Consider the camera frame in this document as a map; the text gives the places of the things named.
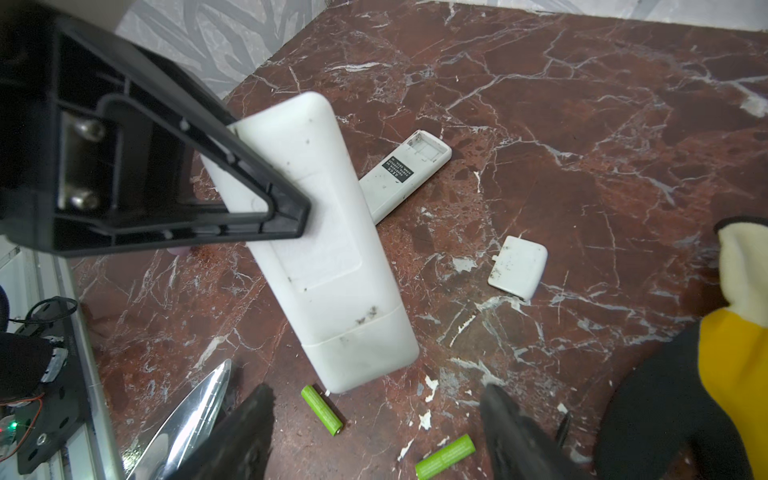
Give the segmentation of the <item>white battery cover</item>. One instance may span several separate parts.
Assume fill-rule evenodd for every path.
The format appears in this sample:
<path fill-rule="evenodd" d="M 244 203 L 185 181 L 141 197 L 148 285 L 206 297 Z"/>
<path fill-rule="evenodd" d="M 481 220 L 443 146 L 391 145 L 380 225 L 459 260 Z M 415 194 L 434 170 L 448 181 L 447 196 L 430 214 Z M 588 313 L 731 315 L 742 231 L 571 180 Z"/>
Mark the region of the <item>white battery cover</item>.
<path fill-rule="evenodd" d="M 548 250 L 543 245 L 507 236 L 493 257 L 488 284 L 528 302 L 541 281 L 547 259 Z"/>

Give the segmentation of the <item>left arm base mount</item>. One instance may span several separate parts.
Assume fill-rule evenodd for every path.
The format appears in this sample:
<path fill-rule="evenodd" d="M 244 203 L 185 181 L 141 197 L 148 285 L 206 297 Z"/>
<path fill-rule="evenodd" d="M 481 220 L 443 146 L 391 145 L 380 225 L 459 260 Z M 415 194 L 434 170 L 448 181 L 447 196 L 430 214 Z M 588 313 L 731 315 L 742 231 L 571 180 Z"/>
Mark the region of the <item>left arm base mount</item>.
<path fill-rule="evenodd" d="M 75 332 L 76 300 L 55 296 L 20 319 L 1 302 L 1 460 L 20 475 L 48 462 L 90 413 Z"/>

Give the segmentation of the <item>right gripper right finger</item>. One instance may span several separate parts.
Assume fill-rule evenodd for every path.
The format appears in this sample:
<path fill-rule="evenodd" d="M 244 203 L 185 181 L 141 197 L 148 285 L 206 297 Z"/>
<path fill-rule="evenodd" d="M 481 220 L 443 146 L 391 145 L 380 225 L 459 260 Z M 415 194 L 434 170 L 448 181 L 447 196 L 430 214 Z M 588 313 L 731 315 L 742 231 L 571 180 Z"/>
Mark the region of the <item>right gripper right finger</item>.
<path fill-rule="evenodd" d="M 590 475 L 563 451 L 571 415 L 555 436 L 548 435 L 496 384 L 488 384 L 480 402 L 486 448 L 496 479 L 588 479 Z"/>

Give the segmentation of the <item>green AA battery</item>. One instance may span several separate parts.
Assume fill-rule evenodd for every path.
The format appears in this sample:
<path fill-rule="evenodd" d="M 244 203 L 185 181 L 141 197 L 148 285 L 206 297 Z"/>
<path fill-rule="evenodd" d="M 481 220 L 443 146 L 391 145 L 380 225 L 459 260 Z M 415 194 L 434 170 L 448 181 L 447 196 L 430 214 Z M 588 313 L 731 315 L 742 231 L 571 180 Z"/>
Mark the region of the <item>green AA battery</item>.
<path fill-rule="evenodd" d="M 312 385 L 305 386 L 301 390 L 301 396 L 331 436 L 340 433 L 343 429 L 343 422 Z"/>
<path fill-rule="evenodd" d="M 475 451 L 476 448 L 471 437 L 465 434 L 417 463 L 415 466 L 417 479 L 431 479 L 472 455 Z"/>

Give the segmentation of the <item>white green-screen remote control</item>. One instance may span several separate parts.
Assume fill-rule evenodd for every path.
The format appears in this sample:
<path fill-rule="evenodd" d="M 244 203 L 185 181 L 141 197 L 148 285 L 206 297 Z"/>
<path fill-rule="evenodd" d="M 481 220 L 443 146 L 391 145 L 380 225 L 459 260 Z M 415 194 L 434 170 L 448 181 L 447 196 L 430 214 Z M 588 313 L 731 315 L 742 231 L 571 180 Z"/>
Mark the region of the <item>white green-screen remote control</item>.
<path fill-rule="evenodd" d="M 320 383 L 339 394 L 419 344 L 330 102 L 306 92 L 230 125 L 312 203 L 301 237 L 248 243 Z"/>

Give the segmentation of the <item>red white remote control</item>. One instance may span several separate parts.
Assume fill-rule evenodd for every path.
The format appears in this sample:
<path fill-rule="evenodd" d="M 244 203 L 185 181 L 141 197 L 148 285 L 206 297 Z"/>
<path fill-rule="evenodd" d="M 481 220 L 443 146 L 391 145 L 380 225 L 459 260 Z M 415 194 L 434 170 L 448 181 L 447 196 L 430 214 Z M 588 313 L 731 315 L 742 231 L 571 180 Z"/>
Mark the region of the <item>red white remote control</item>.
<path fill-rule="evenodd" d="M 452 157 L 436 136 L 417 130 L 359 181 L 375 225 L 392 213 Z"/>

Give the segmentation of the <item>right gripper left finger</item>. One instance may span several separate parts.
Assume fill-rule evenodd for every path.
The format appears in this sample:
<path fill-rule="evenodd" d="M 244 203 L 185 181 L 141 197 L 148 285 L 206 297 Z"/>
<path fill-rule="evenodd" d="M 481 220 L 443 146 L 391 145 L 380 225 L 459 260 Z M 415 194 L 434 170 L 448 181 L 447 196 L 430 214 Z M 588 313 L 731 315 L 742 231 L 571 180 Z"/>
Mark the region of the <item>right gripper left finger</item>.
<path fill-rule="evenodd" d="M 169 479 L 264 479 L 274 406 L 273 389 L 258 385 Z"/>

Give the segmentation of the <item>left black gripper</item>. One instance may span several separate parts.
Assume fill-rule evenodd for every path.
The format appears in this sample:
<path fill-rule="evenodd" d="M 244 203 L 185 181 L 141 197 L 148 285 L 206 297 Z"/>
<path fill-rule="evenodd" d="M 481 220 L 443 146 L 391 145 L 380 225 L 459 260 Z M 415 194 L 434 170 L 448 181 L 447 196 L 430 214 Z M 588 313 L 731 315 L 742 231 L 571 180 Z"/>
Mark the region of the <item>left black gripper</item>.
<path fill-rule="evenodd" d="M 63 257 L 295 239 L 311 201 L 184 68 L 40 1 L 1 5 L 1 231 Z M 197 205 L 192 154 L 267 204 Z"/>

